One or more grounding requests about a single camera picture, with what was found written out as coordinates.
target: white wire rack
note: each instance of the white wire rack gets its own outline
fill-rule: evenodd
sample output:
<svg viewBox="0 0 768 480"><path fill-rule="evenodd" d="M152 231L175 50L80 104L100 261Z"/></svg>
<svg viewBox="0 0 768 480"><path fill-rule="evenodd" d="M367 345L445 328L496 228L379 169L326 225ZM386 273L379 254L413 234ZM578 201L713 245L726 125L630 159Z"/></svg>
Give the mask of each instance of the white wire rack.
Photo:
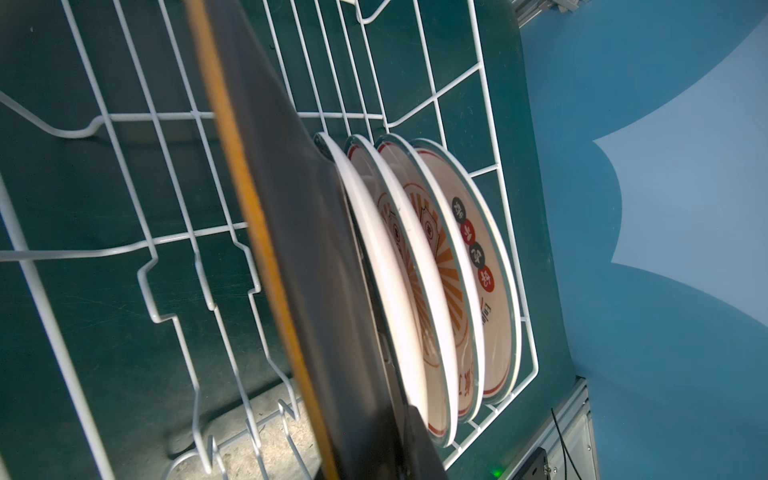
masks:
<svg viewBox="0 0 768 480"><path fill-rule="evenodd" d="M408 113L404 114L400 118L395 119L394 121L391 121L388 119L386 114L386 108L384 105L384 101L382 99L382 93L381 93L381 90L379 89L379 80L376 75L376 63L374 61L374 57L371 54L371 48L369 47L368 36L366 34L366 26L373 23L379 17L379 14L381 14L381 12L387 7L387 5L390 3L391 0L384 0L384 2L382 2L379 5L379 7L373 12L373 14L366 18L362 16L359 4L355 4L354 6L342 7L339 0L323 0L323 1L335 1L336 10L338 13L337 17L334 16L335 18L324 18L323 13L321 12L321 9L320 9L319 0L314 0L315 10L316 10L315 15L316 15L316 19L319 22L320 31L322 33L323 44L325 45L325 50L326 50L326 60L329 63L330 71L333 76L333 85L336 90L336 95L338 97L338 102L341 110L340 112L328 112L323 110L323 103L321 102L320 96L318 94L316 82L315 82L313 64L312 62L310 62L310 57L306 48L306 41L304 38L305 32L302 29L299 12L296 9L295 0L290 0L290 5L293 12L293 19L296 23L296 31L298 32L298 35L299 35L302 54L303 54L304 61L306 62L306 69L309 74L310 83L312 85L313 95L315 98L316 109L317 109L317 111L299 111L298 115L301 118L319 118L320 123L323 126L323 130L325 131L328 131L326 119L330 119L330 118L342 119L344 123L344 127L346 129L346 133L348 135L354 133L349 125L350 119L364 120L368 137L373 141L375 139L373 137L371 120L382 122L384 129L387 132L389 132L390 129L397 127L398 125L402 124L404 121L408 120L413 115L417 114L421 110L431 105L434 107L434 112L437 120L439 136L440 136L439 140L444 147L449 147L445 139L442 113L440 110L440 98L447 92L451 91L456 85L462 83L467 78L470 78L472 75L476 74L479 76L480 85L482 88L482 98L485 103L485 116L488 122L488 129L490 130L490 141L491 141L494 163L491 165L488 165L487 167L483 167L472 172L471 175L473 177L477 177L483 174L495 174L495 176L498 179L498 186L501 191L501 195L503 199L502 204L503 204L503 211L504 211L504 219L505 219L507 231L509 233L509 243L511 245L511 258L512 258L512 262L515 269L518 295L521 300L521 319L520 320L525 325L525 332L526 332L528 345L529 345L528 350L531 356L532 370L525 378L518 381L517 386L514 388L511 395L507 399L505 399L503 402L501 402L496 406L486 406L487 410L485 410L477 418L477 422L469 423L469 425L472 427L472 430L470 431L470 433L460 441L457 439L456 442L453 442L451 447L448 447L446 449L446 452L443 454L443 457L445 458L443 463L445 468L449 468L456 461L456 459L463 452L465 452L467 448L482 434L482 432L486 428L488 428L488 426L507 408L507 406L509 406L509 404L515 400L515 398L520 394L520 392L523 389L525 389L538 374L538 357L536 354L533 330L531 328L531 322L528 314L528 302L525 297L525 287L524 287L523 277L520 269L518 252L517 252L517 247L515 243L515 235L512 227L512 219L511 219L511 214L509 209L509 202L507 198L507 189L505 185L505 176L504 176L502 161L501 161L501 157L498 149L495 120L494 120L493 109L492 109L492 101L491 101L490 94L488 92L488 79L486 78L486 73L485 73L482 43L480 39L480 32L478 30L477 18L475 15L475 3L474 3L474 0L468 0L469 22L470 22L470 27L472 29L472 40L474 42L474 49L475 49L477 61L473 66L471 66L464 73L459 75L453 81L450 81L445 87L440 88L438 90L436 89L436 86L435 86L435 79L433 76L432 65L429 59L429 50L427 49L427 40L425 37L423 25L422 25L422 16L419 10L419 2L418 0L412 0L414 12L415 12L415 21L416 21L416 24L418 25L418 30L419 30L419 37L421 41L424 63L426 67L427 76L429 79L429 87L431 89L432 94L428 98L425 98L424 101L422 101L420 104L416 105L413 109L408 111ZM82 61L85 72L88 76L88 80L90 82L93 95L98 104L98 108L101 114L95 117L91 121L91 123L85 128L82 128L80 130L61 130L45 123L42 119L38 118L32 112L30 112L29 110L27 110L22 105L14 101L8 95L3 94L2 92L0 92L0 102L2 102L3 104L10 107L12 110L19 113L22 117L26 118L37 127L41 128L43 131L51 135L54 135L56 137L69 138L69 139L86 138L94 135L102 126L104 126L107 130L108 137L111 142L111 146L114 149L114 155L117 158L119 167L121 169L122 177L124 179L125 185L130 195L130 199L133 204L136 217L139 221L139 224L141 225L141 231L143 233L144 240L138 241L136 243L121 245L118 247L112 247L112 248L107 248L102 250L29 250L26 239L25 239L25 235L22 232L21 225L18 221L15 209L11 202L11 198L8 195L8 191L5 187L5 183L2 179L2 176L0 175L0 214L2 214L2 219L5 224L5 229L8 231L8 235L11 239L12 246L14 249L14 250L0 251L0 261L15 261L15 262L18 262L22 268L22 272L28 284L29 290L31 291L32 298L34 300L38 314L43 323L43 327L45 328L45 333L48 337L48 341L50 342L53 353L55 354L55 358L58 363L58 367L61 370L61 374L64 378L65 384L67 386L69 396L71 397L71 401L74 404L75 411L77 413L77 416L79 418L79 421L85 433L85 437L88 441L91 454L93 455L93 458L95 460L96 466L98 468L98 472L103 479L113 479L114 478L113 469L111 467L107 452L104 448L104 443L102 442L102 439L99 435L98 426L94 421L94 418L91 414L91 410L88 406L88 401L85 397L80 381L78 380L78 374L75 371L67 345L59 329L56 316L54 314L53 309L51 308L51 304L48 301L48 295L45 291L45 288L43 287L42 281L38 274L38 270L35 266L35 262L41 261L41 260L51 260L51 259L108 257L112 255L128 253L131 251L141 250L141 249L147 249L151 256L150 261L144 264L137 272L139 287L141 289L141 294L144 298L144 302L146 303L147 311L149 312L149 317L153 322L157 324L165 323L168 320L170 320L170 323L173 325L175 333L177 335L181 353L184 357L184 361L186 363L187 371L189 373L189 377L193 387L194 414L193 414L192 423L191 423L191 431L192 431L192 437L194 439L195 449L190 450L189 452L186 452L183 455L177 457L168 466L166 472L163 475L163 478L167 478L170 475L170 473L180 463L195 456L199 457L206 473L211 473L214 467L218 467L222 477L227 478L225 464L222 460L220 453L222 450L226 449L229 445L232 445L235 441L243 438L244 436L247 436L250 438L251 445L253 446L253 453L256 456L256 459L258 461L262 476L264 478L269 478L267 475L266 469L264 467L264 463L261 456L261 441L259 437L259 428L262 425L265 425L268 422L272 422L278 418L282 419L283 421L283 430L285 432L286 440L288 441L288 444L290 445L293 451L293 454L300 465L301 471L304 473L304 475L307 478L309 478L310 474L307 471L306 466L304 465L304 462L298 450L296 449L296 446L293 443L293 440L291 438L290 432L288 430L288 425L286 422L286 414L293 417L294 419L296 419L300 414L300 411L297 408L298 406L297 402L300 401L300 398L297 397L296 393L293 390L291 382L289 381L285 373L280 370L280 368L276 365L276 363L272 360L270 356L270 351L264 336L264 331L263 331L262 323L259 317L259 312L258 312L256 303L254 301L254 294L261 291L260 280L257 274L255 264L253 262L253 256L251 254L250 248L242 244L240 241L238 241L237 235L236 235L236 230L243 229L247 225L243 222L234 223L232 221L230 210L227 205L227 201L224 197L223 189L221 186L220 173L217 171L216 165L214 164L214 160L212 158L211 149L209 145L209 140L206 136L206 133L203 127L202 120L211 119L214 117L214 114L212 112L199 111L197 108L197 102L193 95L192 88L190 87L190 81L187 76L187 70L184 67L184 61L182 59L182 56L177 44L177 38L176 38L176 35L174 34L174 30L170 23L168 11L165 5L165 0L158 0L158 4L163 17L165 28L167 30L167 36L173 48L175 61L178 66L178 70L180 72L180 76L184 85L184 91L186 92L187 100L189 101L190 111L157 112L154 106L153 98L150 93L149 87L147 86L147 81L144 76L144 69L142 68L141 61L139 59L136 48L134 46L134 41L131 37L131 31L125 20L123 8L121 6L121 0L113 0L113 2L114 2L115 11L117 13L117 16L120 22L122 34L124 36L128 50L131 54L131 59L133 61L135 73L138 76L138 80L141 84L141 90L144 94L144 100L146 101L147 109L149 110L148 113L121 114L121 113L111 113L108 110L107 105L101 93L99 82L94 73L94 69L91 66L91 61L88 57L88 51L86 50L86 47L84 45L84 42L80 34L80 30L78 29L78 23L75 20L75 17L73 15L73 12L71 10L68 0L61 0L61 5L64 9L64 14L69 24L69 28L71 29L71 33L74 37L74 42L77 46L78 54ZM285 88L288 93L289 99L291 100L292 104L295 106L293 91L291 89L291 84L289 82L289 78L286 73L285 63L283 60L283 52L280 50L280 43L278 41L278 37L274 27L272 14L270 12L270 6L268 5L267 0L262 0L262 3L263 3L264 11L266 13L266 19L270 28L270 35L271 35L275 52L277 55L277 60L280 65L280 73L282 75L282 79L285 84ZM346 24L346 20L343 14L343 8L355 9L357 25ZM340 22L341 29L343 31L343 36L346 42L346 51L343 52L342 55L345 55L349 59L349 62L352 65L352 71L353 71L353 76L354 76L355 86L356 86L355 93L359 98L360 105L362 106L362 112L349 112L346 110L341 88L339 86L339 79L337 78L337 75L336 75L334 55L331 51L331 47L329 46L329 40L328 40L328 35L326 33L325 22ZM376 89L376 98L378 100L377 106L380 113L370 112L368 107L366 106L365 100L363 99L361 82L358 75L358 68L356 65L356 61L353 55L353 46L349 40L348 28L360 28L363 44L365 45L366 57L369 63L368 66L370 68L373 84L375 85L375 89ZM153 237L152 233L150 232L150 228L147 224L147 220L145 218L139 196L137 194L136 189L134 188L134 182L131 178L131 173L129 172L128 167L126 165L126 161L123 155L123 150L121 147L121 142L118 140L118 136L115 133L115 129L114 129L114 123L116 122L148 122L148 121L152 122L154 126L154 130L157 134L157 139L159 140L160 148L162 150L162 154L167 166L167 172L170 175L171 182L174 188L174 193L178 202L178 207L180 209L180 212L184 219L184 224L186 227L186 231L184 232L176 233L173 235L166 235L162 237ZM202 147L205 151L205 155L208 161L208 166L210 168L210 175L212 176L216 186L216 191L220 201L221 210L227 221L226 225L221 225L218 227L210 227L210 228L205 228L201 230L195 230L193 228L192 223L190 221L189 212L187 211L187 205L184 201L184 195L181 192L179 180L177 178L173 162L171 161L170 152L168 150L164 132L161 127L161 122L163 121L194 121L195 122L197 129L200 133L200 139L202 140ZM275 412L259 421L257 421L254 418L250 401L248 399L248 395L243 387L243 382L240 378L240 370L238 369L237 361L235 360L235 355L233 353L233 349L230 344L230 339L229 339L229 336L227 335L227 330L225 328L224 321L222 320L222 316L219 312L219 308L214 300L214 296L208 285L208 280L206 277L203 260L200 255L200 248L197 245L198 237L203 237L207 235L216 235L219 233L229 233L234 246L242 250L243 252L243 256L247 263L248 270L250 272L250 278L253 284L252 288L250 288L246 292L243 292L243 295L249 297L251 309L253 312L253 318L255 320L256 327L260 335L261 343L263 345L264 353L266 355L266 360L274 369L275 373L281 378L281 380L285 384L285 387L287 387L287 390L290 396L290 405L280 400L278 404L275 406ZM190 351L187 348L187 342L184 338L184 333L181 329L181 325L180 325L181 319L176 314L161 313L158 310L154 301L152 289L150 288L149 282L147 281L148 272L155 266L155 264L158 262L158 259L159 259L157 248L156 248L157 245L161 245L163 243L183 241L183 240L187 240L190 242L190 245L194 252L194 265L195 265L195 270L197 272L197 278L200 283L200 289L204 296L207 308L213 313L216 319L221 340L227 351L231 371L237 383L237 388L240 392L240 397L242 399L243 406L245 409L246 428L242 432L228 439L217 440L213 436L209 436L207 439L204 439L200 430L200 412L199 412L200 385L197 380L197 374L195 372L193 359L191 358ZM2 476L7 476L7 473L4 472L3 468L0 468L0 477Z"/></svg>

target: green surface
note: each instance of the green surface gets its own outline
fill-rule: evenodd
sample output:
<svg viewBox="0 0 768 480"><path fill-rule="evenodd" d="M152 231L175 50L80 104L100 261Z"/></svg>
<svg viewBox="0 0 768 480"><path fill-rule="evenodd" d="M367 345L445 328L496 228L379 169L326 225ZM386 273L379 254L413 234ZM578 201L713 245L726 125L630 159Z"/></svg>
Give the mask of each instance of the green surface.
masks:
<svg viewBox="0 0 768 480"><path fill-rule="evenodd" d="M314 4L297 0L307 49L325 111L340 111ZM475 444L449 470L452 478L494 478L546 419L548 410L574 384L554 277L538 159L525 87L518 28L507 2L478 2L488 81L494 102L507 193L515 222L521 268L533 321L541 371ZM316 111L306 64L288 1L271 2L280 47L297 109ZM362 108L346 55L335 2L320 2L347 111ZM423 2L424 29L438 89L470 68L475 49L465 2ZM275 51L261 2L244 7L275 68ZM376 2L363 3L368 15ZM125 2L129 26L159 111L188 111L180 75L157 3ZM350 5L342 5L369 112L379 113L360 28ZM73 2L84 42L107 106L112 112L145 112L117 16L110 2ZM201 110L210 107L194 60L180 2L168 2L187 72ZM412 3L393 0L367 29L389 120L399 118L431 91ZM0 90L59 128L81 128L98 114L61 6L55 0L14 0L0 5ZM493 163L478 74L441 102L449 150L468 170ZM230 209L240 220L211 121L214 160L222 173ZM308 130L319 120L305 122ZM350 121L364 134L362 121ZM383 133L373 121L374 135ZM131 243L141 231L121 179L106 131L88 140L63 141L41 132L0 107L0 171L33 249L91 249ZM341 144L341 120L328 120ZM191 121L164 122L195 228L224 223L202 143ZM393 130L406 138L439 140L428 107ZM155 236L184 230L154 129L150 123L120 124L141 202ZM494 174L475 179L506 233L502 198ZM241 233L241 241L246 241ZM247 389L255 394L276 377L263 359L246 291L242 253L226 234L200 240L216 301L230 332ZM10 248L0 237L0 248ZM238 403L237 390L213 314L202 300L188 242L158 248L161 261L149 278L162 313L179 313L203 386L204 417L214 418ZM120 478L156 478L168 456L190 445L192 388L171 325L155 325L141 300L136 270L146 250L93 260L38 262L43 282L86 396ZM260 299L261 311L266 301ZM264 315L270 348L286 366L273 323ZM0 452L14 478L90 478L96 475L64 383L28 295L18 265L0 263ZM531 371L524 349L520 380ZM459 429L459 438L468 428Z"/></svg>

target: plate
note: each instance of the plate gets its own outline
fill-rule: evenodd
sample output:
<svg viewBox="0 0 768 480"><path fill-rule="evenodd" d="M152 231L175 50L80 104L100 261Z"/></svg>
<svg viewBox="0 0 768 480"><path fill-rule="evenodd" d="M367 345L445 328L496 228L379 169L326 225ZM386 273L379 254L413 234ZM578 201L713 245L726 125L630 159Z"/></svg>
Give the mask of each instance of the plate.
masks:
<svg viewBox="0 0 768 480"><path fill-rule="evenodd" d="M433 442L448 446L458 424L458 373L448 304L437 264L406 192L379 152L361 135L349 138L346 152L371 193L405 266L415 299L427 380L427 428Z"/></svg>
<svg viewBox="0 0 768 480"><path fill-rule="evenodd" d="M448 302L458 368L458 420L468 422L482 404L485 347L475 273L451 204L421 157L402 137L384 135L376 149L392 168L419 218Z"/></svg>
<svg viewBox="0 0 768 480"><path fill-rule="evenodd" d="M411 141L450 199L475 273L485 334L485 402L507 398L515 387L522 351L520 305L505 242L480 190L456 158L440 144Z"/></svg>
<svg viewBox="0 0 768 480"><path fill-rule="evenodd" d="M395 350L395 361L406 396L409 403L419 409L424 425L428 425L429 410L421 343L413 316L415 310L411 307L410 290L406 288L403 279L399 256L395 254L371 194L344 152L326 133L315 134L315 144L331 157L339 170L379 291L389 340Z"/></svg>

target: black device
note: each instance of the black device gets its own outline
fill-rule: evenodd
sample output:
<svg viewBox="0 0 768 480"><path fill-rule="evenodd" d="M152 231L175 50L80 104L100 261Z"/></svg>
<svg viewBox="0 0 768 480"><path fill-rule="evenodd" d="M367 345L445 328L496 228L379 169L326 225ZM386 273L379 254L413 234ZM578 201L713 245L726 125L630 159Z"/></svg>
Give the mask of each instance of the black device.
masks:
<svg viewBox="0 0 768 480"><path fill-rule="evenodd" d="M535 449L512 480L549 480L547 451L542 447Z"/></svg>

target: orange sunburst pattern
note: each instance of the orange sunburst pattern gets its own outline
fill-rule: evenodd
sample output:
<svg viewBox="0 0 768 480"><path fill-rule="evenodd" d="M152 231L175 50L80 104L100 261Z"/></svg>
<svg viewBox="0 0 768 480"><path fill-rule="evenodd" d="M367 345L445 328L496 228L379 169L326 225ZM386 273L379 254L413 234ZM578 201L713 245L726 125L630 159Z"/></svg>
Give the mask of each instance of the orange sunburst pattern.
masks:
<svg viewBox="0 0 768 480"><path fill-rule="evenodd" d="M434 332L432 331L432 322L429 319L429 312L427 311L426 302L424 301L422 285L419 281L419 276L416 274L411 250L406 243L406 239L403 238L403 228L400 219L397 217L396 211L389 201L389 195L382 194L381 197L379 197L377 207L386 223L390 237L395 241L395 245L397 245L400 258L402 258L402 262L406 266L408 281L411 285L413 299L416 304L416 315L419 318L417 327L421 336L424 361L430 366L439 367L440 356L437 353L437 344L435 342Z"/></svg>
<svg viewBox="0 0 768 480"><path fill-rule="evenodd" d="M460 346L467 340L469 319L464 310L462 285L456 270L456 262L451 246L446 241L445 227L440 224L437 210L435 210L428 194L422 187L417 184L407 184L404 188L422 224L424 234L432 250L432 255L435 256L435 262L437 263L443 290L445 291L445 300L448 303L448 312L453 327L453 338L456 346Z"/></svg>

